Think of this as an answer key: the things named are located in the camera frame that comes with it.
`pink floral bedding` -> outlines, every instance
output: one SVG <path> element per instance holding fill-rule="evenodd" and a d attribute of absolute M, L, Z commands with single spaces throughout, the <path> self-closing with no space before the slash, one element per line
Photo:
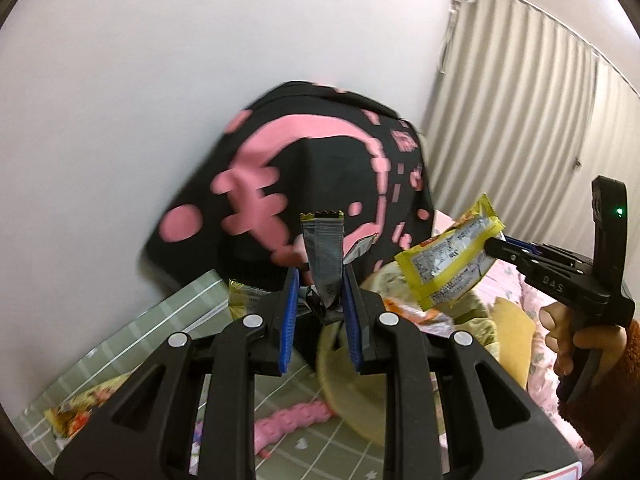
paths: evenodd
<path fill-rule="evenodd" d="M 453 220 L 449 216 L 436 211 L 433 223 L 434 234 L 443 232 L 452 222 Z M 524 282 L 524 276 L 516 270 L 515 266 L 502 261 L 494 263 L 489 272 L 476 285 L 474 292 L 488 308 L 493 307 L 496 298 L 506 298 L 521 306 L 536 323 L 527 391 L 575 449 L 578 458 L 582 461 L 582 469 L 587 470 L 593 465 L 593 453 L 585 446 L 574 428 L 558 414 L 556 388 L 559 380 L 553 370 L 556 354 L 545 345 L 545 336 L 548 331 L 538 319 L 540 308 L 553 303 L 553 298 L 527 285 Z"/>

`backpack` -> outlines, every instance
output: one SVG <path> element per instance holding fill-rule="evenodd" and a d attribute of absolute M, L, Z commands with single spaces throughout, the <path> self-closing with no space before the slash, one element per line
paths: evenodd
<path fill-rule="evenodd" d="M 169 204 L 145 246 L 176 287 L 214 269 L 280 290 L 305 268 L 300 213 L 344 212 L 344 253 L 358 282 L 431 236 L 433 203 L 417 133 L 384 105 L 295 81 L 238 113 Z"/>

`brown fuzzy sleeve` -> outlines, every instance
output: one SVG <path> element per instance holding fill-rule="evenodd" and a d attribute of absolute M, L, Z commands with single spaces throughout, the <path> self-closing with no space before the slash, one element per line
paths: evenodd
<path fill-rule="evenodd" d="M 591 390 L 570 404 L 560 402 L 558 412 L 580 434 L 596 459 L 607 449 L 640 398 L 640 326 L 626 331 L 625 354 Z"/>

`hand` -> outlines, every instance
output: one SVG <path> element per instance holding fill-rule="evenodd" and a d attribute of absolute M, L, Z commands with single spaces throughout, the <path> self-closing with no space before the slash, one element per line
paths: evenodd
<path fill-rule="evenodd" d="M 540 323 L 549 330 L 546 345 L 558 354 L 554 371 L 558 376 L 569 375 L 574 370 L 574 348 L 599 348 L 602 350 L 600 367 L 591 380 L 595 386 L 616 365 L 626 348 L 626 330 L 619 326 L 590 326 L 571 337 L 571 320 L 574 312 L 562 303 L 552 303 L 540 309 Z"/>

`pink caterpillar toy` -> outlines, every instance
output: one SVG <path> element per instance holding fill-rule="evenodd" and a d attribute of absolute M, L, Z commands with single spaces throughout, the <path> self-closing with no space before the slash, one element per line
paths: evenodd
<path fill-rule="evenodd" d="M 312 424 L 326 422 L 333 413 L 322 400 L 301 402 L 286 410 L 278 410 L 267 418 L 261 418 L 254 426 L 255 453 L 273 442 L 277 442 L 287 433 L 297 428 L 308 428 Z"/>

